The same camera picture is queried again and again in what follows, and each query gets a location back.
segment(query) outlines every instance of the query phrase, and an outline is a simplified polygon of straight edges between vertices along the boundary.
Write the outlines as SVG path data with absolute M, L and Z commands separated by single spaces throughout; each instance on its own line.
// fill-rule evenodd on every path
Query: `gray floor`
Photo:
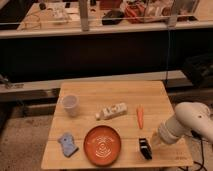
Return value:
M 0 170 L 40 171 L 42 155 L 51 121 L 52 116 L 10 119 L 5 126 L 0 140 Z M 200 161 L 199 142 L 187 137 L 186 140 L 193 159 Z M 211 171 L 213 170 L 213 165 L 211 164 L 213 160 L 212 146 L 206 142 L 204 146 L 205 166 Z M 180 169 L 169 168 L 165 170 L 175 171 Z

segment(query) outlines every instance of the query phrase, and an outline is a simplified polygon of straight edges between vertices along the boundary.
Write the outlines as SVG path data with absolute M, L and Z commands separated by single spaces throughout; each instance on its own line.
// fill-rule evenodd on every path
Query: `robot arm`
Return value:
M 158 127 L 158 135 L 164 143 L 173 144 L 191 129 L 213 143 L 213 121 L 205 104 L 197 102 L 178 104 L 175 107 L 175 114 Z

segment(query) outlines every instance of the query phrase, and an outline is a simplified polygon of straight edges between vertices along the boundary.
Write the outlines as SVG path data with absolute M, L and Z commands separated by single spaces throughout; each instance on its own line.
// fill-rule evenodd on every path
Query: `carrot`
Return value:
M 140 129 L 143 129 L 143 107 L 137 107 L 137 117 L 138 117 L 138 126 Z

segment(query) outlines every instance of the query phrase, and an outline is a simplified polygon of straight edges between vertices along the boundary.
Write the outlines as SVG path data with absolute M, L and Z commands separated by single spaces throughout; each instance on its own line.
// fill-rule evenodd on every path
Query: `white cup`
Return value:
M 61 99 L 61 105 L 70 116 L 77 115 L 78 98 L 75 95 L 67 95 Z

